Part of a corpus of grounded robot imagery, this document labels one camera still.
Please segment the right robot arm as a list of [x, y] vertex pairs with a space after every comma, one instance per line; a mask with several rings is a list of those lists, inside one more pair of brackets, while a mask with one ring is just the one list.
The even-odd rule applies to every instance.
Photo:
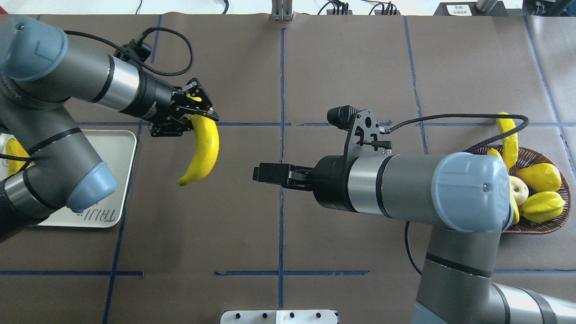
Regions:
[[326, 156], [315, 167], [261, 163], [253, 180], [311, 191], [330, 209], [430, 224], [414, 324], [573, 324], [575, 303], [492, 281], [513, 221], [509, 175], [498, 158]]

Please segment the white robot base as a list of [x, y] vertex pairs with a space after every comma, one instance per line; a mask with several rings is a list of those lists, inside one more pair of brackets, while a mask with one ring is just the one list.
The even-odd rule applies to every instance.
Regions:
[[226, 311], [220, 324], [338, 324], [337, 311], [311, 310], [237, 310]]

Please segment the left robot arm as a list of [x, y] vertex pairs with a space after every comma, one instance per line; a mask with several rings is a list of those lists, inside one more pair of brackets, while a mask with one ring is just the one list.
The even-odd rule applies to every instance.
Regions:
[[1, 241], [47, 220], [67, 207], [80, 213], [117, 189], [113, 173], [65, 108], [71, 98], [150, 123], [153, 137], [194, 131], [196, 149], [179, 178], [185, 186], [206, 178], [220, 150], [218, 114], [200, 82], [172, 86], [146, 64], [150, 27], [118, 46], [80, 31], [64, 31], [28, 16], [10, 17], [1, 27], [1, 132], [14, 135], [27, 152], [16, 174], [1, 181]]

